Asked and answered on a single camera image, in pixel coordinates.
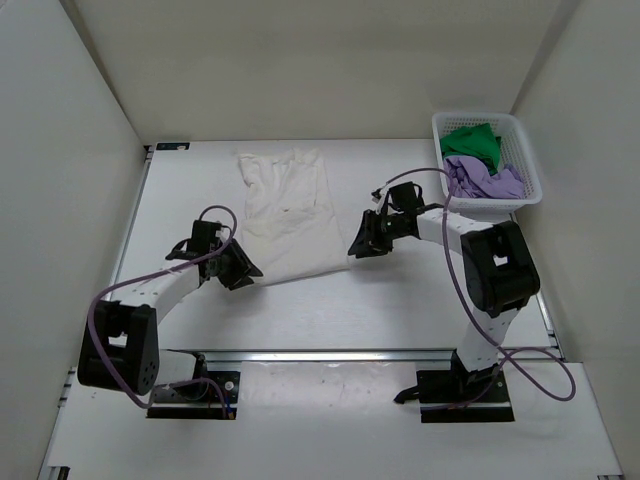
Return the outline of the cream white t-shirt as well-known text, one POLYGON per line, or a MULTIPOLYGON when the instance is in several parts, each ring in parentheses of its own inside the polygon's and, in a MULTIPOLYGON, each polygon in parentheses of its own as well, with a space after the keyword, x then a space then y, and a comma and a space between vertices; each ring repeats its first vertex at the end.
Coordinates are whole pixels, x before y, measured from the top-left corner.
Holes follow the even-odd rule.
POLYGON ((319 150, 241 154, 238 166, 247 187, 240 244, 263 273, 259 285, 348 268, 346 246, 319 150))

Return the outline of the purple t-shirt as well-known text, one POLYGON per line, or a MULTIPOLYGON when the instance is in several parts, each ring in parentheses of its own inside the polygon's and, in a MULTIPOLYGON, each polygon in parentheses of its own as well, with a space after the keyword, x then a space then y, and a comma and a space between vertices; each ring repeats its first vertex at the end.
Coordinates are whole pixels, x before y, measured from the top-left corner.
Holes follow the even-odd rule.
POLYGON ((518 170, 507 164, 490 174, 478 158, 452 155, 444 159, 447 184, 453 197, 470 199, 524 199, 524 182, 518 170))

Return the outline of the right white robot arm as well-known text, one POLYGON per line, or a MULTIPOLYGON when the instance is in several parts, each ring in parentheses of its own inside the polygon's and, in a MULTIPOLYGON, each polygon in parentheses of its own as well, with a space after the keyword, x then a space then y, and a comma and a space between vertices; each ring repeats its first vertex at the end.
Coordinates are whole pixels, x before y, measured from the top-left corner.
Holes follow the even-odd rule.
POLYGON ((475 377, 493 372, 511 323, 540 288, 519 226, 474 220, 426 204, 422 188, 413 182, 374 197, 378 205, 363 212, 348 254, 357 259, 383 256, 393 251, 396 240, 413 237, 440 245, 447 260, 453 253, 460 255, 464 283, 453 284, 471 302, 473 319, 454 350, 452 366, 475 377))

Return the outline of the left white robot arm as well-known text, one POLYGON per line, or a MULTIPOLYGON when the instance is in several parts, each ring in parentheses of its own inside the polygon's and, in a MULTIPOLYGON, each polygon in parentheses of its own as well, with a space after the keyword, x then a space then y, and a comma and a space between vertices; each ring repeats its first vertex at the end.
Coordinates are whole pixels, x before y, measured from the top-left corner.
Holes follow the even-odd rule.
POLYGON ((79 357, 82 385, 144 396, 155 386, 196 374, 195 355, 160 349, 158 327, 180 301, 211 279, 233 291, 263 276, 238 241, 224 235, 229 230, 220 222, 194 221, 191 236, 165 257, 161 276, 136 282, 122 300, 97 301, 79 357))

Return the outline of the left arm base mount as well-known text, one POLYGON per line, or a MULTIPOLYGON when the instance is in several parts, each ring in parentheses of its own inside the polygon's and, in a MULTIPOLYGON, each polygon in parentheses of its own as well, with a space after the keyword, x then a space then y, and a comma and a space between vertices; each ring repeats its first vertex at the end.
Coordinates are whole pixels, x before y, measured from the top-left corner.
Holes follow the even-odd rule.
POLYGON ((157 390, 154 404, 147 410, 146 417, 153 420, 236 420, 241 387, 240 367, 211 363, 200 354, 194 376, 209 378, 221 394, 206 382, 157 390))

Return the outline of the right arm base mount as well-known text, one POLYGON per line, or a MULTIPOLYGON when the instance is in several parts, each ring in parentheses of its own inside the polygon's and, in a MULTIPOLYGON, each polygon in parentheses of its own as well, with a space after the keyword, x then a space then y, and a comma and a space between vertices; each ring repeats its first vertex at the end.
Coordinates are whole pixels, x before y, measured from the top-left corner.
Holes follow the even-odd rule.
POLYGON ((510 423, 515 421, 504 373, 497 363, 468 372, 457 352, 448 370, 418 370, 416 384, 394 403, 417 402, 423 424, 510 423))

